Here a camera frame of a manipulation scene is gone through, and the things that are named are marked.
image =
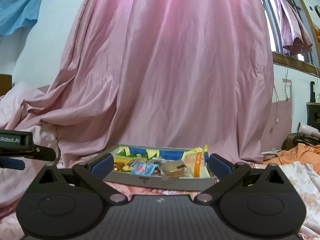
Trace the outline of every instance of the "white cable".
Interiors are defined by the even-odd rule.
[[[316,95],[318,97],[318,94],[317,94],[317,90],[318,90],[318,80],[319,80],[319,73],[318,73],[318,66],[316,64],[314,64],[313,62],[309,62],[309,64],[313,65],[317,71],[317,82],[316,82]]]
[[[287,61],[288,67],[287,67],[287,74],[285,77],[285,83],[284,83],[284,94],[285,94],[285,100],[289,100],[288,95],[287,95],[287,78],[288,78],[288,72],[289,72],[289,62],[287,60],[287,57],[284,57],[285,60]]]
[[[275,89],[275,96],[276,96],[276,117],[275,117],[275,124],[277,124],[279,122],[279,119],[278,119],[278,104],[279,104],[279,96],[278,96],[278,93],[277,93],[277,90],[276,90],[276,86],[273,84],[273,87]]]

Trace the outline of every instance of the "yellow snack package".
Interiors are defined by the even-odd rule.
[[[115,162],[113,164],[113,170],[114,171],[122,171],[122,167],[124,166],[123,162]]]
[[[116,162],[123,162],[124,165],[127,165],[132,160],[132,158],[130,158],[130,157],[119,156],[119,155],[114,155],[113,159],[114,159],[115,163]]]
[[[208,150],[209,150],[209,146],[208,146],[207,144],[204,146],[203,149],[202,149],[201,147],[194,148],[194,149],[192,149],[192,150],[190,150],[190,151],[184,152],[181,160],[184,161],[185,158],[186,158],[186,156],[189,155],[189,154],[194,154],[194,153],[199,153],[199,152],[201,152],[201,153],[204,154],[204,153],[207,152]]]
[[[130,166],[126,165],[126,166],[124,166],[124,167],[122,168],[122,171],[123,171],[123,172],[130,172],[130,171],[132,171],[132,169],[133,169],[133,167],[130,167]]]
[[[204,152],[186,155],[184,165],[187,167],[186,175],[191,174],[194,178],[210,177],[210,174],[204,165]]]

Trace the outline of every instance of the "pink curtain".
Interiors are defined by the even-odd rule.
[[[312,52],[312,42],[299,15],[287,0],[274,0],[284,54],[295,56]]]
[[[6,129],[56,124],[66,166],[118,143],[261,163],[272,91],[260,0],[84,0],[55,81]]]

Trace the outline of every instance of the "snack package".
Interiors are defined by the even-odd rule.
[[[155,170],[153,171],[153,173],[152,173],[151,175],[152,175],[152,176],[160,176],[161,173],[160,173],[160,171],[159,171],[159,168],[158,168],[158,167],[155,168]]]
[[[115,162],[113,164],[113,170],[114,171],[122,171],[122,167],[124,166],[123,162]]]
[[[163,180],[177,179],[183,177],[186,166],[182,160],[166,162],[160,165],[161,177]]]
[[[204,153],[192,153],[185,157],[184,164],[187,167],[186,174],[191,174],[194,178],[210,177],[207,168],[204,165]]]
[[[127,165],[130,166],[130,167],[133,167],[133,166],[136,165],[137,163],[146,162],[146,161],[147,161],[146,158],[138,157],[138,158],[132,159]]]
[[[116,162],[123,162],[124,165],[128,165],[128,163],[129,163],[130,161],[132,161],[132,158],[123,157],[123,156],[117,156],[117,155],[113,156],[113,158],[114,158],[114,162],[115,162],[115,163],[116,163]]]
[[[128,165],[123,166],[122,172],[130,172],[132,171],[133,167],[130,167]]]
[[[188,156],[189,154],[194,154],[194,153],[199,153],[199,152],[205,153],[205,152],[207,152],[208,150],[209,150],[209,146],[208,146],[207,144],[204,146],[203,149],[202,149],[201,147],[194,148],[194,149],[192,149],[192,150],[190,150],[190,151],[184,152],[181,160],[184,161],[185,158],[186,158],[186,156]]]
[[[153,163],[139,162],[133,166],[132,171],[130,171],[130,173],[136,175],[149,176],[153,173],[157,166],[157,164]]]
[[[152,158],[150,160],[151,163],[155,163],[155,164],[162,164],[162,163],[167,163],[167,162],[174,162],[173,160],[166,160],[163,158]]]

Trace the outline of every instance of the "blue cloth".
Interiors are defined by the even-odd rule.
[[[129,151],[131,154],[137,153],[137,154],[145,155],[147,153],[147,150],[145,149],[133,148],[133,147],[129,147]]]
[[[0,36],[38,21],[41,0],[0,0]]]
[[[181,160],[184,152],[182,151],[159,151],[160,157],[163,157],[166,160]]]

